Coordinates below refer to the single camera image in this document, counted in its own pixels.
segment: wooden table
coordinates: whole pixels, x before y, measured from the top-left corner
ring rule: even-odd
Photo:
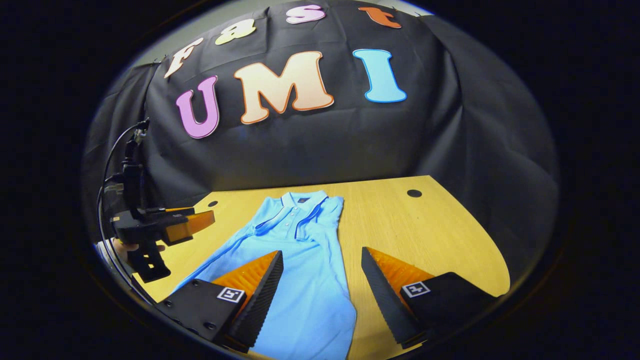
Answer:
[[[419,190],[422,196],[408,196],[411,189]],[[395,343],[360,267],[363,246],[433,275],[456,272],[493,296],[509,290],[509,272],[493,240],[430,176],[212,192],[194,208],[197,213],[213,209],[216,222],[195,234],[193,240],[168,247],[162,257],[172,271],[171,276],[143,284],[144,289],[156,301],[166,298],[181,280],[251,220],[265,197],[319,190],[330,197],[344,198],[338,239],[351,301],[357,311],[348,359],[388,359],[415,348],[403,350]],[[218,203],[210,208],[208,204],[212,201]],[[267,358],[252,351],[248,356]]]

